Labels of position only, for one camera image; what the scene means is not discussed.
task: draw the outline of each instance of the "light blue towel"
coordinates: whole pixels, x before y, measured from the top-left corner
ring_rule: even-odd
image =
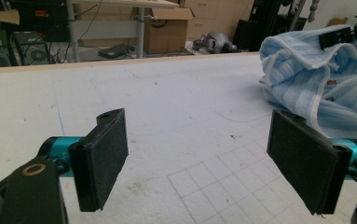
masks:
[[[357,40],[321,50],[318,36],[345,27],[271,36],[259,51],[266,99],[332,138],[357,138]]]

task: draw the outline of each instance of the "white table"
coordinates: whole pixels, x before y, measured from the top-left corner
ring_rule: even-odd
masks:
[[[73,48],[74,59],[76,63],[80,62],[78,51],[78,39],[76,36],[76,19],[74,15],[73,4],[100,4],[102,6],[111,7],[137,7],[138,8],[138,20],[137,20],[137,58],[143,58],[144,50],[144,8],[145,7],[179,7],[178,4],[174,4],[165,0],[67,0],[68,21],[70,26],[71,44]]]
[[[104,210],[70,223],[350,223],[357,183],[313,217],[266,153],[271,111],[256,54],[0,68],[0,180],[51,136],[83,136],[124,107],[130,155]]]

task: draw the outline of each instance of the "striped cloth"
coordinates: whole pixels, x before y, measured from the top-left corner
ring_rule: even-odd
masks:
[[[271,36],[259,51],[266,99],[332,138],[357,138],[357,40],[322,50],[318,36],[345,27]]]

